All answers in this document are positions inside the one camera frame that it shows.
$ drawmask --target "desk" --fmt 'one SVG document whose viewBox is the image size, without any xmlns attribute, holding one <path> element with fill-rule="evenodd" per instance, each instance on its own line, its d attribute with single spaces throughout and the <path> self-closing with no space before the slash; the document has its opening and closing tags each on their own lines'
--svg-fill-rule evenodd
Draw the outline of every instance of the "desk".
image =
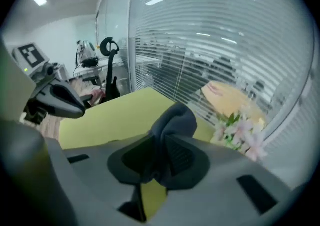
<svg viewBox="0 0 320 226">
<path fill-rule="evenodd" d="M 63 149 L 108 143 L 147 133 L 174 102 L 152 88 L 145 88 L 108 101 L 86 111 L 78 119 L 60 123 L 59 142 Z M 194 138 L 209 142 L 214 130 L 196 118 Z M 166 189 L 156 181 L 141 185 L 144 212 L 150 219 L 166 200 Z"/>
</svg>

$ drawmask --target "white wall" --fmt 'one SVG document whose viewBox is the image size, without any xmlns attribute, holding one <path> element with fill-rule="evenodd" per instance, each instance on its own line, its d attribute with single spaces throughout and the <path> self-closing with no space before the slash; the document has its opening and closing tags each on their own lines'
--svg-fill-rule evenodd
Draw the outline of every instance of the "white wall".
<svg viewBox="0 0 320 226">
<path fill-rule="evenodd" d="M 99 5 L 99 42 L 113 37 L 118 45 L 128 38 L 130 0 L 101 0 Z"/>
<path fill-rule="evenodd" d="M 33 31 L 41 26 L 66 18 L 89 16 L 95 14 L 97 0 L 89 0 L 60 7 L 39 6 L 34 13 L 27 14 L 25 25 L 28 31 Z"/>
<path fill-rule="evenodd" d="M 1 40 L 0 53 L 1 92 L 4 94 L 1 96 L 0 118 L 6 121 L 18 121 L 36 84 L 5 52 L 5 46 Z"/>
<path fill-rule="evenodd" d="M 28 32 L 23 43 L 36 43 L 52 63 L 64 64 L 72 78 L 76 68 L 78 40 L 88 40 L 96 45 L 94 15 L 51 22 Z"/>
<path fill-rule="evenodd" d="M 11 16 L 5 20 L 1 27 L 1 38 L 9 53 L 11 53 L 13 48 L 23 43 L 26 33 L 26 24 L 21 15 L 11 14 Z"/>
</svg>

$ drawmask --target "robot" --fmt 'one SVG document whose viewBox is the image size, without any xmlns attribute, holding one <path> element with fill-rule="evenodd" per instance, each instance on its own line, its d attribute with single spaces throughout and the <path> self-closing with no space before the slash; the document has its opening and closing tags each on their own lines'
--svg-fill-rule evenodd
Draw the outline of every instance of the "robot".
<svg viewBox="0 0 320 226">
<path fill-rule="evenodd" d="M 55 78 L 36 44 L 17 47 L 14 57 L 3 47 L 4 65 L 21 82 L 27 80 L 25 91 L 33 89 L 24 101 L 28 120 L 39 123 L 47 113 L 74 119 L 85 114 L 80 97 Z M 15 107 L 10 101 L 5 106 Z M 175 120 L 177 114 L 188 118 L 187 134 Z M 293 201 L 289 188 L 260 164 L 192 138 L 196 118 L 182 104 L 166 111 L 148 133 L 68 150 L 36 129 L 0 116 L 5 137 L 0 162 L 15 183 L 14 192 L 53 225 L 265 225 Z M 146 222 L 139 186 L 152 179 L 166 187 L 167 200 Z M 140 216 L 125 209 L 130 206 Z"/>
<path fill-rule="evenodd" d="M 12 57 L 36 84 L 24 109 L 25 120 L 39 125 L 48 113 L 71 119 L 85 114 L 80 97 L 68 83 L 57 79 L 54 65 L 35 43 L 14 48 Z"/>
<path fill-rule="evenodd" d="M 78 48 L 76 50 L 75 56 L 75 67 L 94 67 L 97 66 L 99 60 L 96 55 L 95 47 L 89 41 L 77 42 Z"/>
</svg>

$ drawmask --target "pink flower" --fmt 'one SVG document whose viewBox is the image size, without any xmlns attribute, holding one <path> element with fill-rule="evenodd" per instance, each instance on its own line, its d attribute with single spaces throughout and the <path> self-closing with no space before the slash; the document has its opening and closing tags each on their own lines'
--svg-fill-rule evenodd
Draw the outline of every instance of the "pink flower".
<svg viewBox="0 0 320 226">
<path fill-rule="evenodd" d="M 224 137 L 226 129 L 227 125 L 225 122 L 219 121 L 217 124 L 215 124 L 215 132 L 210 142 L 220 142 Z"/>
<path fill-rule="evenodd" d="M 240 143 L 241 139 L 246 140 L 247 136 L 250 136 L 250 130 L 253 128 L 253 122 L 249 120 L 239 119 L 235 125 L 229 126 L 225 133 L 229 135 L 234 135 L 232 143 L 237 145 Z"/>
<path fill-rule="evenodd" d="M 251 107 L 249 105 L 241 105 L 239 113 L 243 120 L 247 120 L 248 116 L 251 114 Z"/>
<path fill-rule="evenodd" d="M 250 146 L 250 149 L 245 153 L 245 155 L 252 159 L 253 161 L 257 161 L 257 159 L 262 159 L 268 154 L 265 152 L 265 135 L 262 132 L 263 127 L 260 124 L 257 124 L 252 131 L 250 136 L 247 136 L 245 142 Z"/>
</svg>

